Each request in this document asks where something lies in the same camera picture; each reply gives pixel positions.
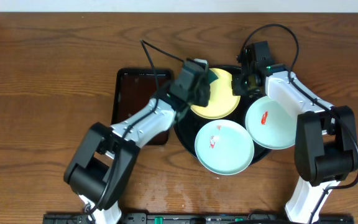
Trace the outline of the green yellow sponge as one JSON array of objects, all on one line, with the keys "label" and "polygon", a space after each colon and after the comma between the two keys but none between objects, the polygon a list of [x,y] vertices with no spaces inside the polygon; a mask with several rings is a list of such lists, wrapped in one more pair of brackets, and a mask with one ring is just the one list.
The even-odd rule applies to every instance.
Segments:
[{"label": "green yellow sponge", "polygon": [[215,80],[217,80],[219,77],[215,74],[215,72],[212,69],[208,70],[208,83],[212,84]]}]

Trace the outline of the yellow plate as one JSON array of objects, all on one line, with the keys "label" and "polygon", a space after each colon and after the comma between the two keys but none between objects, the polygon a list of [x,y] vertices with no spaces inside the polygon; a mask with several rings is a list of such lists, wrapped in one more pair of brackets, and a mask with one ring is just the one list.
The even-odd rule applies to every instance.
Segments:
[{"label": "yellow plate", "polygon": [[240,102],[240,96],[232,94],[232,75],[220,68],[210,68],[217,79],[210,83],[211,95],[207,107],[192,105],[196,115],[206,119],[220,119],[232,113]]}]

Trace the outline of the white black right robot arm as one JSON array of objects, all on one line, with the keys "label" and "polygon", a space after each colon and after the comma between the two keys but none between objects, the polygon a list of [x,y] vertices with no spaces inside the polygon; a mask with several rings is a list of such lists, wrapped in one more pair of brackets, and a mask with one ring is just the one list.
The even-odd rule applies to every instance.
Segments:
[{"label": "white black right robot arm", "polygon": [[335,107],[309,90],[291,68],[268,62],[242,65],[234,74],[235,95],[264,92],[266,100],[283,109],[274,134],[261,131],[264,140],[288,141],[300,175],[285,205],[293,223],[315,223],[333,190],[358,184],[356,122],[348,106]]}]

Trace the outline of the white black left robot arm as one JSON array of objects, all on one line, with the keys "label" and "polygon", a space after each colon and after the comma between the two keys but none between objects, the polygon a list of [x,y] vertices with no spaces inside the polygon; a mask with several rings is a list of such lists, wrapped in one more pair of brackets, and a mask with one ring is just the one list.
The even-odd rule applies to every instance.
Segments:
[{"label": "white black left robot arm", "polygon": [[85,203],[80,223],[117,223],[118,207],[142,147],[182,119],[191,105],[206,106],[209,64],[185,60],[178,78],[158,89],[139,112],[117,124],[93,124],[71,159],[64,181]]}]

